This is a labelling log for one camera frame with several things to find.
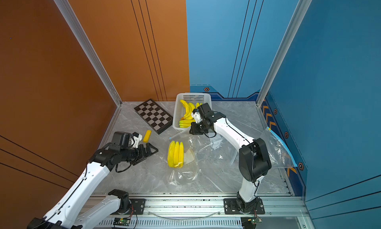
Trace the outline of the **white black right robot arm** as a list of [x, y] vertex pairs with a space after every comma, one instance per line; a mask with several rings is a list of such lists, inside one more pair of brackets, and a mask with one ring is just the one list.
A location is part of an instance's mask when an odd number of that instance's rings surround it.
[[267, 144], [261, 138], [253, 138], [235, 127], [225, 114], [213, 111], [208, 103], [192, 110], [190, 134], [208, 136], [210, 131], [226, 139], [236, 150], [242, 185], [235, 202], [236, 212], [241, 214], [264, 214], [264, 205], [258, 197], [262, 180], [272, 168]]

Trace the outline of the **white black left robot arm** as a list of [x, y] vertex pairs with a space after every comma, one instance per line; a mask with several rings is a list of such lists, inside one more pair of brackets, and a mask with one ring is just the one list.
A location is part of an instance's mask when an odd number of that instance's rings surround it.
[[129, 193], [111, 190], [105, 199], [84, 214], [80, 214], [97, 186], [112, 171], [119, 172], [120, 163], [135, 166], [159, 150], [150, 143], [141, 143], [142, 135], [115, 132], [112, 141], [98, 149], [85, 170], [61, 200], [41, 219], [34, 218], [29, 229], [93, 229], [111, 214], [132, 216], [136, 213]]

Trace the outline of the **yellow green banana bunch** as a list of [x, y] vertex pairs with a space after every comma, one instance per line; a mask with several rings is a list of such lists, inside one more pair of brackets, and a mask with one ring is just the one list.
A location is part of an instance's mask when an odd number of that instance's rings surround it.
[[181, 119], [179, 121], [179, 126], [180, 126], [180, 128], [188, 128], [188, 127], [191, 126], [191, 123], [194, 123], [194, 122], [195, 122], [194, 119], [189, 119], [189, 120], [187, 120], [187, 119]]

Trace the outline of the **clear zip bag blue seal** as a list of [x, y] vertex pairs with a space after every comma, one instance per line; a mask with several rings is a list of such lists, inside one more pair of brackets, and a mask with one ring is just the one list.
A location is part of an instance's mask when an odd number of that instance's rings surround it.
[[265, 141], [272, 168], [294, 168], [297, 163], [286, 143], [269, 127], [261, 134]]

